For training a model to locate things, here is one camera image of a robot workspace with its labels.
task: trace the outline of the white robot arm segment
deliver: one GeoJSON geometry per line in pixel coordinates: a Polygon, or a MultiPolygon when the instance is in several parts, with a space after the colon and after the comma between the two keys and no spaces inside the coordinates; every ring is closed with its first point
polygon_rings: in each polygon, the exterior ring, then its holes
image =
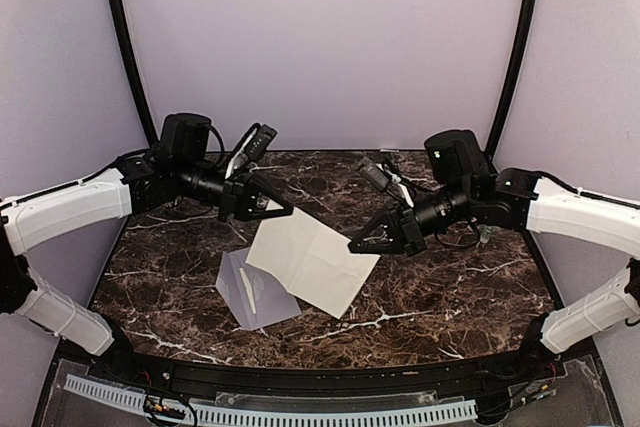
{"type": "Polygon", "coordinates": [[[554,354],[560,354],[587,337],[640,315],[638,301],[625,292],[630,276],[631,269],[623,269],[594,292],[551,312],[542,326],[540,342],[554,354]]]}
{"type": "Polygon", "coordinates": [[[567,235],[640,259],[640,210],[582,197],[547,178],[538,180],[534,192],[538,198],[529,206],[528,230],[567,235]]]}
{"type": "MultiPolygon", "coordinates": [[[[72,230],[131,214],[129,186],[118,169],[108,169],[89,182],[14,203],[2,211],[4,228],[15,255],[72,230]]],[[[4,203],[15,202],[9,197],[4,203]]]]}
{"type": "Polygon", "coordinates": [[[109,348],[114,339],[104,318],[49,285],[31,268],[29,276],[37,288],[29,292],[16,314],[45,327],[56,337],[70,340],[92,355],[100,356],[109,348]]]}

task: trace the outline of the sheet of paper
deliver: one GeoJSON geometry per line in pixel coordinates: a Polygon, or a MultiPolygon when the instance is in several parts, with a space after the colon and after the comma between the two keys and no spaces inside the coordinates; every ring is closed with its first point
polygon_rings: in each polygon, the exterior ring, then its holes
{"type": "Polygon", "coordinates": [[[247,263],[277,278],[290,294],[340,318],[380,258],[352,254],[349,239],[300,209],[263,220],[247,263]]]}
{"type": "Polygon", "coordinates": [[[222,254],[216,289],[244,330],[301,314],[296,298],[278,279],[246,263],[249,249],[222,254]]]}

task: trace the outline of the brown marble surface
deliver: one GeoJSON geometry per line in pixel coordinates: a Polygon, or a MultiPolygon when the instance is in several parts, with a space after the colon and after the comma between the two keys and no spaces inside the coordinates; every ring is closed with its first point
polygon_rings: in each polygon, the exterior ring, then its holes
{"type": "MultiPolygon", "coordinates": [[[[436,186],[424,152],[384,155],[436,186]]],[[[385,201],[356,172],[362,156],[276,152],[257,169],[297,207],[352,237],[385,201]]],[[[552,308],[520,235],[496,230],[467,251],[429,239],[412,258],[381,257],[340,320],[299,301],[302,316],[243,331],[214,285],[222,253],[248,247],[258,223],[215,217],[184,200],[130,220],[94,308],[118,321],[137,351],[248,367],[415,365],[515,349],[529,320],[552,308]]],[[[461,226],[448,240],[471,235],[461,226]]]]}

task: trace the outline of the black frame pole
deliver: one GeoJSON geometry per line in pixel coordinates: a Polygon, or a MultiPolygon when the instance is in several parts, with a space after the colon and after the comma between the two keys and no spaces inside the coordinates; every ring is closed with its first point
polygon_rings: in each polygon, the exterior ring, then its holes
{"type": "Polygon", "coordinates": [[[504,85],[502,86],[502,93],[500,94],[500,101],[498,102],[496,115],[493,119],[493,124],[491,125],[489,140],[487,141],[487,146],[484,149],[485,155],[490,160],[492,160],[496,154],[498,143],[502,136],[502,131],[507,123],[509,108],[511,107],[511,101],[513,100],[513,93],[516,90],[518,75],[520,74],[522,59],[524,58],[524,51],[527,46],[527,39],[529,37],[529,29],[531,27],[531,19],[533,18],[533,8],[535,3],[536,0],[522,0],[522,5],[520,6],[518,27],[516,28],[516,36],[513,40],[513,48],[511,50],[511,58],[509,59],[509,67],[507,67],[507,75],[504,79],[504,85]]]}
{"type": "Polygon", "coordinates": [[[133,52],[131,36],[129,35],[129,27],[127,26],[127,18],[124,12],[124,4],[122,3],[122,0],[109,0],[109,6],[111,7],[113,26],[116,31],[116,36],[118,37],[120,54],[122,55],[122,62],[124,63],[124,68],[127,72],[127,79],[129,80],[129,87],[131,88],[133,101],[136,104],[138,117],[140,118],[140,123],[142,124],[142,129],[144,130],[147,142],[149,145],[153,145],[158,141],[158,133],[153,124],[149,104],[147,103],[147,98],[144,94],[144,89],[142,88],[140,72],[138,71],[138,64],[133,52]]]}

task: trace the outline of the cable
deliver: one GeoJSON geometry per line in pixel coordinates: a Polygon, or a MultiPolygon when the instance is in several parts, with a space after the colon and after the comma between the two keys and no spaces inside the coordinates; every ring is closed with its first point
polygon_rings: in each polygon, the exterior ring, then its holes
{"type": "Polygon", "coordinates": [[[429,189],[428,187],[423,187],[422,185],[417,184],[413,180],[411,180],[408,177],[406,177],[400,171],[400,168],[391,161],[391,159],[387,159],[387,158],[382,159],[382,165],[387,168],[389,173],[397,175],[400,178],[401,183],[404,184],[405,186],[411,187],[414,190],[417,190],[417,191],[420,191],[420,192],[424,192],[426,194],[433,194],[434,193],[434,191],[429,189]]]}
{"type": "Polygon", "coordinates": [[[502,414],[493,414],[492,412],[500,409],[501,407],[504,407],[507,404],[510,404],[511,401],[513,399],[515,399],[516,397],[518,397],[520,394],[522,394],[524,391],[526,391],[529,387],[531,387],[533,385],[533,383],[536,381],[536,377],[538,377],[538,375],[536,374],[536,376],[531,379],[529,382],[527,382],[524,386],[520,387],[515,394],[513,394],[512,396],[510,396],[507,400],[505,400],[504,402],[499,403],[498,405],[492,407],[491,409],[487,409],[483,412],[478,412],[478,415],[485,415],[485,416],[497,416],[497,415],[502,415],[502,414]]]}
{"type": "Polygon", "coordinates": [[[469,226],[471,227],[471,229],[473,230],[476,238],[473,242],[470,242],[468,244],[452,244],[449,242],[445,242],[444,240],[442,240],[439,236],[438,233],[436,232],[435,234],[433,234],[433,237],[436,239],[436,241],[444,246],[444,247],[448,247],[451,249],[460,249],[460,250],[465,250],[465,249],[471,249],[472,247],[475,247],[476,245],[478,245],[478,243],[480,242],[480,231],[478,230],[478,227],[476,226],[475,222],[471,222],[469,221],[469,226]]]}
{"type": "Polygon", "coordinates": [[[180,410],[165,406],[164,397],[158,397],[158,401],[155,402],[151,400],[151,397],[149,395],[145,395],[144,402],[145,404],[143,407],[143,412],[145,414],[149,414],[149,416],[151,417],[150,420],[149,417],[145,415],[145,419],[149,424],[155,425],[156,427],[177,427],[186,417],[183,412],[180,412],[180,410]],[[171,411],[177,413],[174,421],[163,420],[158,417],[158,413],[160,413],[166,417],[174,418],[170,415],[172,413],[171,411]]]}
{"type": "Polygon", "coordinates": [[[120,162],[122,160],[125,160],[125,159],[128,159],[130,157],[135,157],[136,155],[143,154],[143,153],[147,152],[147,150],[148,149],[134,150],[132,152],[128,152],[128,153],[126,153],[124,155],[121,155],[121,156],[117,157],[116,160],[114,160],[110,164],[104,166],[102,169],[100,169],[97,172],[89,175],[88,177],[84,177],[83,179],[74,180],[73,182],[67,182],[66,184],[62,184],[62,185],[57,185],[57,186],[51,187],[49,189],[41,190],[41,191],[36,192],[34,194],[29,194],[29,195],[26,195],[24,197],[20,197],[19,199],[12,200],[11,202],[7,202],[6,204],[0,205],[0,212],[2,212],[4,209],[6,209],[8,207],[11,207],[14,203],[15,204],[22,204],[24,202],[28,202],[28,201],[33,200],[33,199],[37,199],[38,197],[43,197],[45,195],[53,194],[55,192],[59,192],[59,191],[64,190],[64,189],[68,189],[69,187],[75,187],[77,185],[82,185],[84,183],[90,182],[93,179],[95,179],[96,177],[98,177],[99,175],[105,173],[107,170],[113,168],[113,166],[116,165],[118,162],[120,162]]]}
{"type": "Polygon", "coordinates": [[[558,380],[558,369],[556,368],[556,364],[554,364],[553,362],[550,362],[549,363],[549,368],[553,372],[553,377],[551,378],[551,383],[553,385],[556,385],[556,381],[558,380]]]}
{"type": "Polygon", "coordinates": [[[634,203],[631,203],[631,202],[626,202],[624,200],[614,199],[613,197],[607,197],[605,195],[596,194],[595,192],[579,190],[579,189],[573,187],[572,185],[567,184],[565,181],[559,179],[555,175],[550,174],[548,172],[545,172],[543,170],[536,170],[534,172],[534,174],[538,174],[538,175],[541,175],[543,177],[546,177],[547,179],[549,179],[553,183],[559,185],[560,187],[562,187],[565,190],[568,190],[572,194],[576,194],[576,195],[579,195],[581,197],[585,197],[587,199],[600,200],[602,202],[608,202],[610,204],[616,204],[616,205],[621,205],[623,207],[631,207],[632,209],[640,210],[640,204],[634,204],[634,203]]]}
{"type": "Polygon", "coordinates": [[[142,370],[141,372],[146,377],[147,383],[149,384],[149,387],[153,387],[153,384],[151,383],[151,376],[149,375],[149,372],[147,372],[146,370],[142,370]]]}
{"type": "Polygon", "coordinates": [[[402,205],[407,205],[407,201],[405,199],[400,197],[398,194],[394,194],[389,189],[385,189],[384,193],[387,194],[389,197],[391,197],[396,202],[400,202],[402,205]]]}
{"type": "Polygon", "coordinates": [[[189,403],[189,401],[186,400],[184,398],[184,396],[182,396],[181,394],[174,394],[173,392],[170,392],[170,391],[165,390],[165,389],[161,389],[160,387],[152,386],[151,385],[151,377],[148,376],[148,372],[147,372],[147,380],[149,382],[149,385],[145,385],[145,384],[141,384],[141,383],[135,382],[133,380],[127,380],[127,379],[124,379],[124,378],[120,377],[118,374],[114,373],[107,365],[105,365],[102,362],[97,363],[97,365],[102,370],[104,370],[107,374],[109,374],[110,376],[112,376],[115,379],[119,380],[124,385],[128,385],[130,387],[137,387],[139,389],[142,389],[145,392],[147,397],[149,395],[149,392],[156,392],[158,394],[159,398],[160,398],[160,401],[162,401],[164,398],[167,398],[167,399],[172,399],[172,400],[175,400],[177,402],[180,402],[180,404],[182,404],[185,408],[187,408],[191,412],[191,415],[193,416],[193,424],[191,425],[191,427],[198,427],[198,415],[197,415],[196,409],[193,408],[193,406],[189,403]]]}
{"type": "Polygon", "coordinates": [[[202,212],[198,212],[196,214],[185,215],[183,217],[180,217],[180,220],[189,220],[189,219],[195,219],[196,217],[202,217],[203,215],[207,215],[212,210],[213,210],[213,205],[211,207],[209,207],[208,209],[203,210],[202,212]]]}
{"type": "Polygon", "coordinates": [[[520,401],[506,409],[506,410],[502,410],[500,412],[492,412],[489,414],[483,414],[485,417],[498,417],[498,416],[503,416],[503,415],[507,415],[510,414],[511,412],[513,412],[514,410],[518,410],[522,407],[524,407],[525,405],[530,405],[533,404],[534,402],[537,402],[539,400],[545,399],[547,398],[549,395],[552,394],[552,390],[549,390],[549,384],[544,384],[542,386],[540,386],[540,388],[538,388],[535,392],[532,392],[530,394],[525,395],[524,397],[522,397],[520,399],[520,401]]]}
{"type": "Polygon", "coordinates": [[[220,155],[218,156],[218,160],[216,160],[215,164],[213,164],[213,167],[217,168],[220,165],[222,165],[222,162],[224,161],[224,157],[226,155],[224,150],[224,141],[222,140],[222,136],[220,135],[220,132],[218,132],[218,129],[216,129],[213,124],[208,124],[207,128],[211,131],[213,136],[216,138],[216,140],[218,141],[218,147],[220,147],[220,155]]]}

